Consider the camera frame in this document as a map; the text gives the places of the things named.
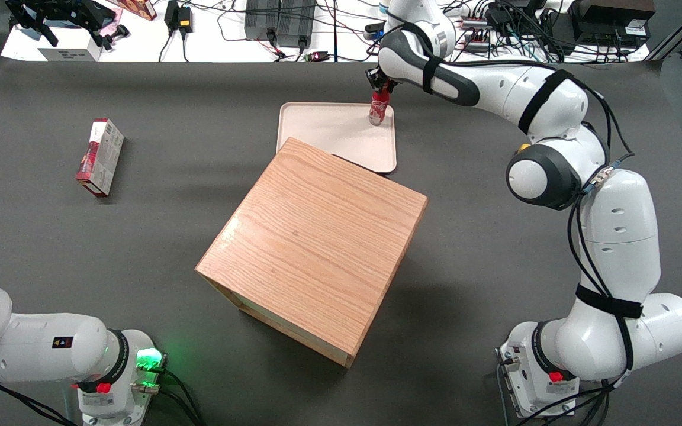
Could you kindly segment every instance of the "red and white box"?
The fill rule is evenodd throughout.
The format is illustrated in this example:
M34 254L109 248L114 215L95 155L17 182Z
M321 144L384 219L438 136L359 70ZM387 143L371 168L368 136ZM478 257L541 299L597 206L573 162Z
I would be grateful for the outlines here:
M157 12L154 11L154 5L151 0L109 0L114 5L129 11L132 14L137 14L147 21L152 21L157 17Z
M94 120L89 148L75 173L75 180L97 197L108 196L124 140L109 118Z

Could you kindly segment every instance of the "white box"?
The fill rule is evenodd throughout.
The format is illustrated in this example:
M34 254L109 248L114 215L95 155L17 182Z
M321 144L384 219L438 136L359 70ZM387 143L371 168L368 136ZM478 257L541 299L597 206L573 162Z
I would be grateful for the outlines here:
M75 180L97 197L108 196L124 140L109 118L97 118Z
M102 46L97 46L91 34L83 28L52 28L57 37L57 47L52 46L46 37L41 36L36 48L46 60L70 60L71 62L94 62L102 54Z

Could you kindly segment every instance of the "power supply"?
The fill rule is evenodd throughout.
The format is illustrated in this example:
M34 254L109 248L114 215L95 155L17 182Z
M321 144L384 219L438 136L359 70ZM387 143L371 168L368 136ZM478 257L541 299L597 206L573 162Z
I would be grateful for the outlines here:
M641 28L636 28L586 21L580 14L580 4L580 0L576 0L569 10L577 44L638 49L651 36L647 22Z
M270 40L278 30L281 0L246 0L244 33L250 40Z
M656 9L654 0L581 0L580 16L592 24L641 28Z
M309 47L312 43L315 5L316 0L282 0L277 32L279 46Z

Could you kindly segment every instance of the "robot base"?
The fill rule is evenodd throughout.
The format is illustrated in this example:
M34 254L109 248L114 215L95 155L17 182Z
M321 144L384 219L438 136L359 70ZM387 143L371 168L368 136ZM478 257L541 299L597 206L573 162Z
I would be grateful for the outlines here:
M111 393L87 394L78 390L84 426L139 426L144 421L152 395L136 392L131 386L135 383L157 383L158 374L146 372L136 366L136 353L155 346L152 339L142 331L124 330L123 334L128 340L128 363L120 378L113 383ZM127 391L127 394L121 395L121 391ZM124 409L118 413L113 405L122 404L122 401L125 401Z
M529 417L543 407L554 404L560 399L568 398L578 393L580 380L560 381L552 383L547 372L541 369L533 355L531 337L538 323L523 322L510 332L507 341L497 350L496 356L500 361L517 358L519 362L504 366L504 381L512 397L517 417ZM575 399L557 405L540 416L559 415L575 407Z

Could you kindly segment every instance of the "green light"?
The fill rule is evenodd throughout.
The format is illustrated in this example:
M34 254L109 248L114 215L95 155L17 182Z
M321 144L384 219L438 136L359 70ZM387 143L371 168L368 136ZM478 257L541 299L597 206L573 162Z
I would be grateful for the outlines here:
M136 367L141 369L159 369L162 365L162 353L155 348L140 350L136 353Z

